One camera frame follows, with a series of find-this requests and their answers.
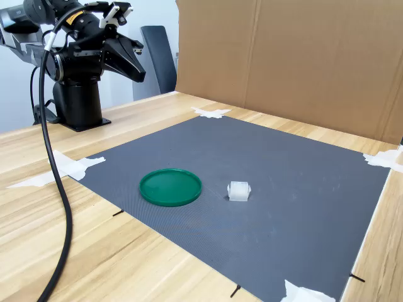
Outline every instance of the cable connector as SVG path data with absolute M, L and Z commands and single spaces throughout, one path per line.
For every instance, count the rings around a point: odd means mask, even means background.
M 49 34 L 49 41 L 46 43 L 45 46 L 45 50 L 47 50 L 48 52 L 50 51 L 50 49 L 52 49 L 53 47 L 53 43 L 55 43 L 55 39 L 56 39 L 57 34 L 54 32 L 50 32 Z

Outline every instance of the tabletop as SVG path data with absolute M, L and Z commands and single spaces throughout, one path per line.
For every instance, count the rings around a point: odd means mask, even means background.
M 112 124 L 81 133 L 48 125 L 54 150 L 78 160 L 197 116 L 191 107 L 231 109 L 225 115 L 358 152 L 396 149 L 336 130 L 236 108 L 187 94 L 109 108 Z M 47 172 L 40 125 L 0 135 L 0 300 L 36 301 L 50 279 L 65 235 L 55 183 L 6 187 Z M 62 179 L 73 212 L 69 258 L 51 301 L 259 301 L 75 180 Z M 403 299 L 403 174 L 391 171 L 343 301 Z

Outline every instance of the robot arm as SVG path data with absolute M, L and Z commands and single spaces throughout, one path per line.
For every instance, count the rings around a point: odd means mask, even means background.
M 145 70 L 136 58 L 143 45 L 117 32 L 127 23 L 126 17 L 133 11 L 131 5 L 98 1 L 83 6 L 77 0 L 24 0 L 23 5 L 0 10 L 0 45 L 39 67 L 45 48 L 39 25 L 54 25 L 76 8 L 78 13 L 62 25 L 75 41 L 52 47 L 45 71 L 56 82 L 54 103 L 58 118 L 48 120 L 83 131 L 110 123 L 102 119 L 99 101 L 98 81 L 104 70 L 135 82 L 144 81 Z M 99 20 L 87 11 L 103 13 L 103 18 Z
M 104 18 L 100 21 L 92 13 L 82 12 L 65 22 L 62 28 L 73 33 L 75 42 L 49 58 L 49 76 L 61 82 L 83 74 L 99 77 L 102 70 L 109 70 L 143 82 L 145 70 L 135 57 L 135 53 L 141 54 L 143 45 L 117 33 L 117 28 L 127 23 L 126 17 L 133 11 L 130 4 L 95 2 L 88 5 L 97 5 Z M 24 62 L 39 66 L 43 53 L 39 25 L 54 25 L 66 12 L 77 7 L 85 9 L 77 0 L 25 0 L 23 5 L 2 9 L 0 45 L 10 48 Z

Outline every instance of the gray mat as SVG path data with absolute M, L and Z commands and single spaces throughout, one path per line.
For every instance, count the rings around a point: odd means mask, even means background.
M 285 279 L 340 299 L 389 172 L 361 153 L 228 117 L 197 117 L 100 156 L 81 184 L 274 302 Z M 141 197 L 141 178 L 169 167 L 199 176 L 195 202 L 162 208 Z M 249 182 L 248 202 L 228 200 L 230 181 Z

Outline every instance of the black cable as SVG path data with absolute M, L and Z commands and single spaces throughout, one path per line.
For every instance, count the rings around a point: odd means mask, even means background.
M 83 7 L 74 8 L 66 13 L 55 25 L 55 28 L 52 30 L 54 34 L 62 27 L 63 23 L 73 14 L 78 13 L 79 11 L 89 10 L 88 8 L 84 9 Z M 40 295 L 38 302 L 45 302 L 49 299 L 50 295 L 52 294 L 54 288 L 56 287 L 57 282 L 59 281 L 60 275 L 63 272 L 63 268 L 67 261 L 67 256 L 69 255 L 69 249 L 71 245 L 71 238 L 72 238 L 72 226 L 73 226 L 73 218 L 71 213 L 71 207 L 69 204 L 69 200 L 67 199 L 67 195 L 64 191 L 64 187 L 62 184 L 62 179 L 59 176 L 57 171 L 57 166 L 55 162 L 55 158 L 52 152 L 52 146 L 50 145 L 48 128 L 46 125 L 46 113 L 45 113 L 45 69 L 46 63 L 49 56 L 49 50 L 43 51 L 42 61 L 40 64 L 40 75 L 39 75 L 39 106 L 40 106 L 40 120 L 42 124 L 42 132 L 43 132 L 43 139 L 45 141 L 46 151 L 48 153 L 48 158 L 50 162 L 50 167 L 52 168 L 53 175 L 55 177 L 57 189 L 59 189 L 60 197 L 62 198 L 64 210 L 65 210 L 65 218 L 66 218 L 66 228 L 65 228 L 65 238 L 64 244 L 62 248 L 62 253 L 60 254 L 60 259 L 56 265 L 55 271 L 52 274 L 46 288 L 43 290 L 43 293 Z
M 35 68 L 33 69 L 33 71 L 32 71 L 32 74 L 31 74 L 31 84 L 30 84 L 32 114 L 33 114 L 33 118 L 34 118 L 35 121 L 36 121 L 36 119 L 35 119 L 35 111 L 34 111 L 35 105 L 33 104 L 33 77 L 34 77 L 35 72 L 37 71 L 37 69 L 38 69 L 38 67 L 35 67 Z

